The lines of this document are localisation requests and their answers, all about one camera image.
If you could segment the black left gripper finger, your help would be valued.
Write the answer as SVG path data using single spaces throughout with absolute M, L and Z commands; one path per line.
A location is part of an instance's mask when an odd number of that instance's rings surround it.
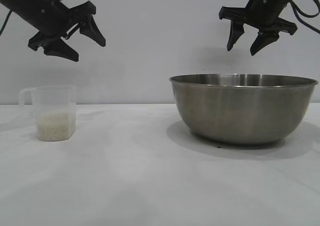
M 47 56 L 55 56 L 68 59 L 73 62 L 79 61 L 78 53 L 66 44 L 62 39 L 48 43 L 43 47 L 43 52 Z
M 93 16 L 87 16 L 87 18 L 81 22 L 79 32 L 80 34 L 89 37 L 100 46 L 106 46 L 106 39 L 98 29 Z

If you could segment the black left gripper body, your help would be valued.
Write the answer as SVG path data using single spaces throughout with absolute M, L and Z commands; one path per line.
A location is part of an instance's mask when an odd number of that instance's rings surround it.
M 37 50 L 58 39 L 69 39 L 80 30 L 80 24 L 87 16 L 96 14 L 96 6 L 87 1 L 79 6 L 68 8 L 58 0 L 43 0 L 32 14 L 24 19 L 38 29 L 28 41 L 28 47 Z

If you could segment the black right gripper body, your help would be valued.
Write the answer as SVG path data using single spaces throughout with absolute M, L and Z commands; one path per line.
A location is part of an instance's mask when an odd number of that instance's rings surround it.
M 219 18 L 247 24 L 262 32 L 285 32 L 293 35 L 295 23 L 280 18 L 290 0 L 249 0 L 244 8 L 222 7 Z

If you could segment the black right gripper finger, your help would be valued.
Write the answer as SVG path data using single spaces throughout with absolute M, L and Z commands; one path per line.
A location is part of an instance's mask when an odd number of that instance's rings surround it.
M 244 24 L 236 21 L 230 22 L 229 39 L 227 42 L 227 50 L 230 51 L 238 39 L 245 33 Z
M 250 48 L 250 54 L 254 56 L 257 52 L 264 47 L 276 42 L 279 39 L 278 32 L 258 32 L 257 38 Z

